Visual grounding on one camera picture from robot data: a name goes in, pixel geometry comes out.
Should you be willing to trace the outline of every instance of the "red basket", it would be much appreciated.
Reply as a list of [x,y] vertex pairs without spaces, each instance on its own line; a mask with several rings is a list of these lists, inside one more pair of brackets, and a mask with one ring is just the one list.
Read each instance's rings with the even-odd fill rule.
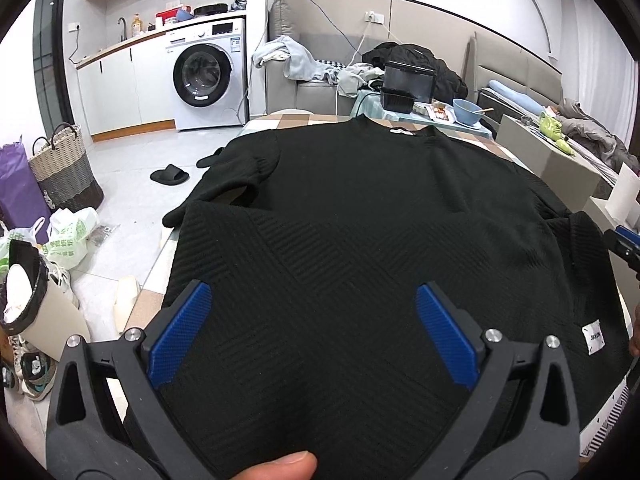
[[164,23],[169,18],[175,18],[176,14],[178,14],[178,9],[184,9],[187,12],[191,12],[191,6],[183,5],[180,7],[175,7],[174,9],[163,10],[162,12],[158,12],[156,14],[156,18],[162,18],[162,23]]

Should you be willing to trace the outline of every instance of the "woven basket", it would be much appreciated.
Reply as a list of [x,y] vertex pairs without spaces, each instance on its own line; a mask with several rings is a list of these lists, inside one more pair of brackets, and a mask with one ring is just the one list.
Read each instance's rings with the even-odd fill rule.
[[[68,208],[75,213],[85,207],[97,209],[104,199],[79,133],[77,124],[62,123],[50,140],[39,137],[33,143],[29,166],[51,210]],[[36,153],[36,142],[41,139],[46,144]]]

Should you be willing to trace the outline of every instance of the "washing machine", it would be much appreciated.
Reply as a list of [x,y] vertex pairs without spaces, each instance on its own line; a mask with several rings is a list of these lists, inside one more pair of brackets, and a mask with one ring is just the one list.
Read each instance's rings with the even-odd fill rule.
[[165,37],[175,127],[246,124],[244,19],[189,25]]

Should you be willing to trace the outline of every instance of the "plate of food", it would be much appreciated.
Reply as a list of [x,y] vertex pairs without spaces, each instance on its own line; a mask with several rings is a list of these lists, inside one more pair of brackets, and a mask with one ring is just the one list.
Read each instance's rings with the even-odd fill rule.
[[430,105],[425,105],[425,115],[428,115],[432,121],[438,123],[453,124],[456,118],[453,115],[453,111],[447,108],[447,105],[434,101]]

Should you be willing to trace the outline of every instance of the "black jacket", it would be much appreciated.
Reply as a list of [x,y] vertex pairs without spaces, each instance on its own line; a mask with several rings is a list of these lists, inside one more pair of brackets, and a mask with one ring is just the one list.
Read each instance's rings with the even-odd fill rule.
[[443,103],[453,104],[453,99],[466,99],[469,90],[462,78],[450,70],[447,64],[437,59],[431,50],[415,44],[398,45],[393,41],[381,43],[362,55],[362,62],[384,70],[388,61],[419,66],[435,70],[436,88],[433,97]]

